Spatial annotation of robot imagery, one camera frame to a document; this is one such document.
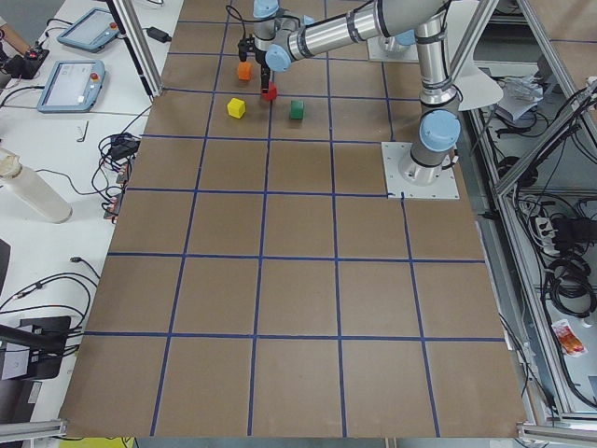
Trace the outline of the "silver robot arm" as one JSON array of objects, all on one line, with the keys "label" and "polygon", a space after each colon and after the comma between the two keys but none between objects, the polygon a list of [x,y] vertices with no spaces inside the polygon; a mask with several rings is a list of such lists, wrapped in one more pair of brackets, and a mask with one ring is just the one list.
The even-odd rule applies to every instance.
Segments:
[{"label": "silver robot arm", "polygon": [[410,29],[406,32],[390,37],[381,36],[378,38],[380,48],[389,53],[398,53],[409,49],[416,43],[415,31]]},{"label": "silver robot arm", "polygon": [[459,112],[503,96],[473,61],[496,6],[494,1],[377,0],[314,21],[276,1],[256,1],[254,31],[239,42],[239,57],[255,54],[263,92],[272,72],[352,44],[366,43],[373,60],[417,63],[422,84],[418,135],[396,167],[406,182],[427,187],[452,167],[447,157],[460,136]]}]

